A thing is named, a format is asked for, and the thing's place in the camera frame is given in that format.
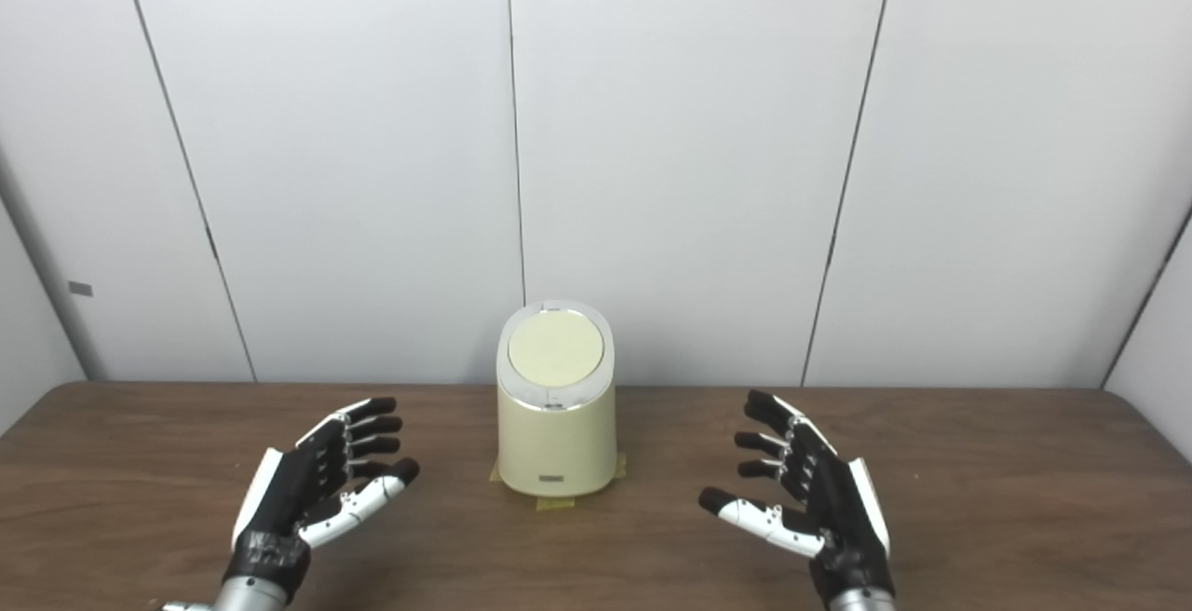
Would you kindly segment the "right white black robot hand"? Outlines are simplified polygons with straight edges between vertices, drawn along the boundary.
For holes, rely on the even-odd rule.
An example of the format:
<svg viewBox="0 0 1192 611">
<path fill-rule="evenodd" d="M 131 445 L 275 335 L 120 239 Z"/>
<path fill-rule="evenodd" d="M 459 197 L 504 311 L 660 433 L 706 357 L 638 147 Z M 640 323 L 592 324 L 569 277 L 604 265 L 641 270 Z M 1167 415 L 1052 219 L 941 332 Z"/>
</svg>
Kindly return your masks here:
<svg viewBox="0 0 1192 611">
<path fill-rule="evenodd" d="M 750 389 L 741 412 L 772 434 L 734 434 L 737 447 L 766 455 L 741 462 L 739 476 L 774 480 L 797 509 L 716 487 L 703 488 L 699 505 L 806 559 L 826 610 L 894 610 L 890 535 L 864 459 L 840 457 L 817 424 L 780 395 Z"/>
</svg>

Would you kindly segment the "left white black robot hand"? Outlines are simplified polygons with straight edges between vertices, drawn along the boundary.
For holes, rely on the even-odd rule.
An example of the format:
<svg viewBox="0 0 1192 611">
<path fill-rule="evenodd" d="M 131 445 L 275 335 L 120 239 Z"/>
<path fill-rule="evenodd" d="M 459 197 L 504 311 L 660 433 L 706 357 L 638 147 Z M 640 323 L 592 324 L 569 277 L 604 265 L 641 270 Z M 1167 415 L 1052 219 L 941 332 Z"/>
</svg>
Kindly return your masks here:
<svg viewBox="0 0 1192 611">
<path fill-rule="evenodd" d="M 416 480 L 420 465 L 377 455 L 401 449 L 391 395 L 325 414 L 288 450 L 269 447 L 234 523 L 218 610 L 285 610 L 313 550 L 362 526 Z"/>
</svg>

